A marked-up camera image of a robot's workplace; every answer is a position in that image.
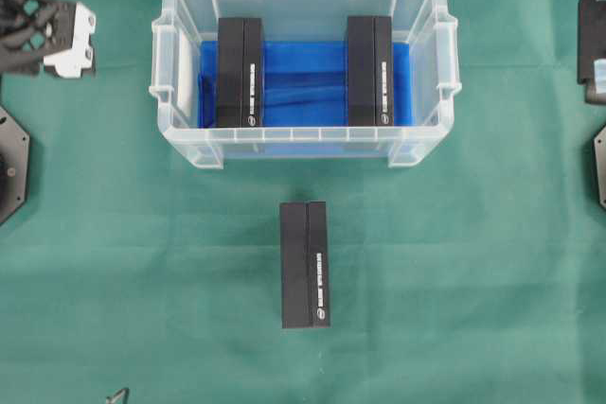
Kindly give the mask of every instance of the green tablecloth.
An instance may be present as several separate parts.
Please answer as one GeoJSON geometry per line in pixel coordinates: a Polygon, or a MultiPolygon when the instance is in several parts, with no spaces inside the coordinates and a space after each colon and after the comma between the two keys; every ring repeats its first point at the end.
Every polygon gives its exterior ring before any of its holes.
{"type": "Polygon", "coordinates": [[[200,171],[149,96],[161,0],[81,0],[95,78],[5,77],[32,134],[0,228],[0,395],[94,403],[602,403],[606,212],[578,0],[449,0],[463,91],[419,166],[200,171]],[[333,327],[280,328],[278,204],[329,208],[333,327]]]}

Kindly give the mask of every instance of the black rectangular box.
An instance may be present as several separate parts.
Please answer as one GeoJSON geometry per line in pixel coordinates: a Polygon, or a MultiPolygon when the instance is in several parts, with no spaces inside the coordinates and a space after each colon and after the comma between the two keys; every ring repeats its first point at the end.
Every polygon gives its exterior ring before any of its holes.
{"type": "Polygon", "coordinates": [[[373,16],[348,17],[348,124],[375,125],[375,33],[373,16]]]}
{"type": "Polygon", "coordinates": [[[394,58],[391,18],[375,17],[375,113],[376,125],[394,124],[394,58]]]}
{"type": "Polygon", "coordinates": [[[263,28],[259,18],[244,20],[244,61],[241,125],[262,126],[263,28]]]}
{"type": "Polygon", "coordinates": [[[217,128],[241,125],[243,92],[244,20],[219,18],[217,128]]]}
{"type": "Polygon", "coordinates": [[[326,204],[281,204],[280,246],[282,327],[330,326],[326,204]]]}

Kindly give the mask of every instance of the transparent storage container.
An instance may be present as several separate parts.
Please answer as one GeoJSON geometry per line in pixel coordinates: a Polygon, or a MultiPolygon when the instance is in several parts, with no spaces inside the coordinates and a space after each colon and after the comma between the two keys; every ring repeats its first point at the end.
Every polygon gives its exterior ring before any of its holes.
{"type": "Polygon", "coordinates": [[[223,168],[225,159],[348,157],[410,167],[453,127],[461,83],[447,0],[162,0],[151,29],[158,128],[199,168],[223,168]],[[219,17],[260,17],[265,40],[317,42],[343,41],[349,15],[389,15],[394,42],[409,44],[412,126],[197,128],[200,45],[217,40],[219,17]]]}

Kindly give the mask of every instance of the black metal bracket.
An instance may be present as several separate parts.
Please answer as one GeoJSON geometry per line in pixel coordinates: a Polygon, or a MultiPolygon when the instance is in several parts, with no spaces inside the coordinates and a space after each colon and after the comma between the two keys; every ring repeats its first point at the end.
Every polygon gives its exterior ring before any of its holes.
{"type": "Polygon", "coordinates": [[[599,204],[606,208],[606,127],[594,138],[599,204]]]}
{"type": "Polygon", "coordinates": [[[29,134],[0,107],[0,224],[26,201],[29,134]]]}

